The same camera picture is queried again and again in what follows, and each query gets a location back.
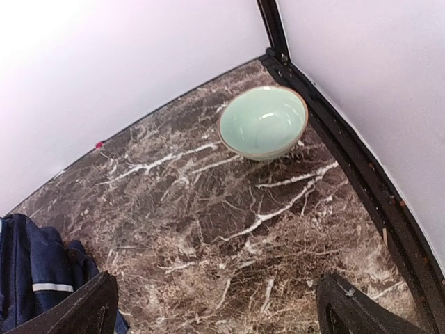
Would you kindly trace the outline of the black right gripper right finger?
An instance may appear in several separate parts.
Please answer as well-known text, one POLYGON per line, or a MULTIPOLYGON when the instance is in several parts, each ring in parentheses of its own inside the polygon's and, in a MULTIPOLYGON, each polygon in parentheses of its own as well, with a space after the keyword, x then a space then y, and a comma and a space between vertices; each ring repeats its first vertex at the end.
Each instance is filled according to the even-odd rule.
POLYGON ((425 333, 378 305, 336 272, 320 277, 316 305, 322 333, 425 333))

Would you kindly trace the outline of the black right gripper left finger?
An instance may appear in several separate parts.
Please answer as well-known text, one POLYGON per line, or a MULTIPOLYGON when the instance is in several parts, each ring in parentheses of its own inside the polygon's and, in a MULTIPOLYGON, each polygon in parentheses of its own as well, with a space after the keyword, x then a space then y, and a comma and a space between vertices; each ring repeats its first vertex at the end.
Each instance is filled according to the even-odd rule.
POLYGON ((113 333, 117 312, 116 277, 104 271, 63 302, 14 328, 11 333, 113 333))

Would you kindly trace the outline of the navy blue student backpack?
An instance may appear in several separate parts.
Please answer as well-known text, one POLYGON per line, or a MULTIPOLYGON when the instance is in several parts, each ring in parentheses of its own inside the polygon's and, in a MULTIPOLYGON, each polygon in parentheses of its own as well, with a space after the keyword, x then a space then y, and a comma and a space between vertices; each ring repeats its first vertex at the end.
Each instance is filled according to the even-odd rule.
MULTIPOLYGON (((28 216, 1 219, 1 332, 52 309, 100 274, 78 240, 64 244, 53 227, 39 228, 28 216)), ((115 331, 129 325, 117 312, 115 331)))

